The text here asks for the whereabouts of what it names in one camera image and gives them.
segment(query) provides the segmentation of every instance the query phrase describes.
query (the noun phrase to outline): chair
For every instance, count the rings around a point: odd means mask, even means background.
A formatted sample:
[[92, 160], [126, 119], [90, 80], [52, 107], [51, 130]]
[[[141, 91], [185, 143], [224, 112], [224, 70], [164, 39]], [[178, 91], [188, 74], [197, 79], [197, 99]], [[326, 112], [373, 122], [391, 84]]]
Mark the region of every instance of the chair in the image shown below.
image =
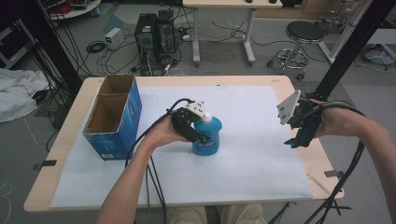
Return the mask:
[[317, 44], [322, 41], [325, 34], [323, 30], [308, 21], [293, 21], [289, 23], [286, 28], [286, 34], [290, 39], [297, 42], [294, 49], [282, 49], [278, 51], [272, 60], [267, 63], [267, 67], [272, 67], [274, 61], [277, 61], [282, 65], [280, 75], [283, 75], [286, 68], [300, 69], [302, 73], [299, 73], [296, 78], [302, 80], [305, 76], [305, 67], [309, 61], [307, 56], [300, 52], [301, 45]]

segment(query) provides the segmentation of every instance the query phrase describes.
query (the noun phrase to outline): pants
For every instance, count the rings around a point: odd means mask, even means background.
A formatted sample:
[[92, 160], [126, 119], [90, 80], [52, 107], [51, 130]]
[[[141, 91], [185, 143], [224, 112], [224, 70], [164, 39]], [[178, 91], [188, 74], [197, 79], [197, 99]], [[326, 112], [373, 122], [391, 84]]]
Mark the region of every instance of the pants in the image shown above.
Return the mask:
[[[259, 203], [217, 206], [220, 224], [267, 224]], [[203, 206], [168, 209], [169, 224], [207, 224]]]

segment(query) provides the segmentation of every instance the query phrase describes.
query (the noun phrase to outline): gray floor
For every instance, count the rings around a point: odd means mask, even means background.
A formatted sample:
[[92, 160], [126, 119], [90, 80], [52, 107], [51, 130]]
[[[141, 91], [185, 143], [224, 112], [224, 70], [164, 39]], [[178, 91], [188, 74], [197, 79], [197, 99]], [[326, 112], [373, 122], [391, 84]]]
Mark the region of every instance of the gray floor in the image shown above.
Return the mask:
[[[82, 15], [67, 21], [73, 37], [78, 43], [82, 57], [85, 58], [85, 47], [92, 41], [104, 41], [104, 35], [109, 28], [119, 25], [127, 35], [134, 32], [134, 21], [123, 21], [124, 18], [114, 16], [138, 14], [139, 11], [129, 9], [129, 6], [105, 5], [101, 7], [102, 15], [94, 18], [90, 14]], [[261, 20], [254, 23], [255, 32], [252, 37], [261, 44], [270, 43], [278, 39], [289, 40], [285, 35], [286, 25], [290, 21], [286, 20]], [[58, 28], [61, 36], [64, 31]], [[220, 22], [219, 25], [231, 27], [232, 21]], [[291, 43], [274, 43], [268, 46], [252, 44], [257, 62], [248, 64], [240, 39], [230, 39], [221, 43], [209, 43], [206, 40], [216, 40], [218, 38], [210, 36], [229, 36], [230, 30], [216, 27], [211, 22], [200, 23], [200, 34], [203, 43], [201, 45], [202, 62], [195, 66], [191, 61], [191, 44], [182, 44], [183, 59], [177, 69], [170, 71], [170, 76], [225, 76], [225, 75], [254, 75], [266, 76], [277, 74], [277, 67], [267, 68], [266, 63], [279, 50], [285, 47], [292, 47]], [[134, 42], [134, 38], [127, 38], [128, 43]], [[317, 46], [305, 48], [307, 53], [319, 60], [325, 61], [324, 55]], [[135, 44], [130, 44], [122, 50], [115, 52], [107, 64], [116, 69], [122, 68], [136, 55]], [[86, 61], [91, 73], [95, 76], [103, 76], [96, 65], [96, 60], [103, 55], [103, 52], [91, 54]], [[381, 72], [384, 67], [372, 63], [367, 63], [361, 56], [357, 58], [357, 63], [370, 66], [351, 65], [346, 74], [341, 79], [347, 93], [354, 104], [368, 117], [377, 120], [387, 127], [396, 139], [396, 119], [394, 110], [396, 103], [393, 99], [396, 95], [396, 72]], [[135, 60], [121, 69], [121, 73], [128, 73], [130, 69], [138, 64]], [[321, 81], [330, 64], [327, 62], [310, 61], [303, 81]], [[37, 66], [29, 57], [22, 58], [13, 69], [36, 70]], [[389, 70], [396, 70], [393, 65]], [[48, 152], [46, 144], [50, 136], [55, 132], [51, 127], [48, 118], [35, 117], [35, 112], [22, 119], [11, 122], [0, 123], [0, 186], [9, 183], [13, 186], [7, 197], [0, 196], [0, 223], [4, 223], [10, 211], [7, 223], [93, 223], [97, 211], [78, 212], [56, 212], [56, 213], [28, 213], [23, 210], [23, 204], [35, 179], [38, 171], [33, 170], [35, 164], [46, 159]], [[352, 154], [355, 151], [358, 139], [327, 136], [320, 138], [329, 159], [337, 170], [344, 170], [350, 163]], [[5, 185], [1, 188], [1, 193], [7, 192]], [[373, 163], [365, 151], [361, 162], [355, 172], [348, 179], [344, 190], [345, 198], [338, 200], [339, 205], [349, 206], [352, 210], [343, 210], [338, 216], [336, 211], [330, 212], [327, 223], [391, 223], [389, 212], [386, 207], [381, 185], [376, 174]], [[292, 203], [286, 210], [279, 223], [304, 223], [306, 219], [318, 208], [321, 202], [297, 202]], [[277, 211], [281, 209], [283, 203], [266, 203], [263, 210], [266, 218], [271, 219]], [[207, 208], [209, 223], [219, 223], [213, 208]], [[161, 223], [162, 213], [155, 210], [153, 213], [154, 223]], [[137, 223], [147, 223], [146, 210], [140, 209], [137, 212]]]

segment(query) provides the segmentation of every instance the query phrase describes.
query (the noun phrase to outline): cardboard box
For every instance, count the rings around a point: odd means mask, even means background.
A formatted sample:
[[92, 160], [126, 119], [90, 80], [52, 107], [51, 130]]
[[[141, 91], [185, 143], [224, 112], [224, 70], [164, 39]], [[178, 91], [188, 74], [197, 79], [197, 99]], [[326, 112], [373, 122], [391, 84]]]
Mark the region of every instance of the cardboard box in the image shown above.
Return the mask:
[[103, 160], [125, 160], [136, 139], [141, 111], [134, 75], [108, 75], [82, 134]]

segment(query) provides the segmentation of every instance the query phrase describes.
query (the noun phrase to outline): table leg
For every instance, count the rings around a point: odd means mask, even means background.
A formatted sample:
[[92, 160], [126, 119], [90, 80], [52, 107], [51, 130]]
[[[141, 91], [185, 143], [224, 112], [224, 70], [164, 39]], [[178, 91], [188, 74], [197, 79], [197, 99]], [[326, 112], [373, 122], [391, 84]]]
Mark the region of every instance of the table leg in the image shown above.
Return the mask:
[[256, 62], [256, 59], [254, 58], [253, 55], [253, 50], [251, 49], [250, 46], [250, 35], [251, 35], [251, 30], [253, 28], [253, 21], [254, 21], [254, 14], [256, 13], [256, 8], [252, 8], [249, 12], [248, 15], [248, 25], [247, 25], [247, 34], [244, 36], [244, 46], [245, 46], [245, 51], [247, 52], [247, 59], [250, 64], [253, 64]]
[[200, 55], [199, 55], [199, 39], [198, 39], [198, 8], [194, 9], [194, 34], [192, 40], [192, 60], [195, 63], [200, 62]]
[[371, 3], [372, 0], [366, 0], [365, 2], [363, 2], [363, 4], [360, 6], [360, 9], [353, 15], [350, 22], [346, 25], [346, 28], [344, 29], [343, 33], [340, 35], [339, 39], [332, 47], [332, 50], [329, 50], [329, 48], [326, 46], [326, 44], [323, 41], [318, 43], [319, 47], [322, 49], [323, 53], [326, 55], [330, 63], [334, 63], [334, 60], [337, 57], [338, 52], [340, 52], [341, 48], [347, 42], [350, 35], [355, 30], [355, 27], [358, 25], [364, 12], [367, 10], [367, 8], [370, 6]]

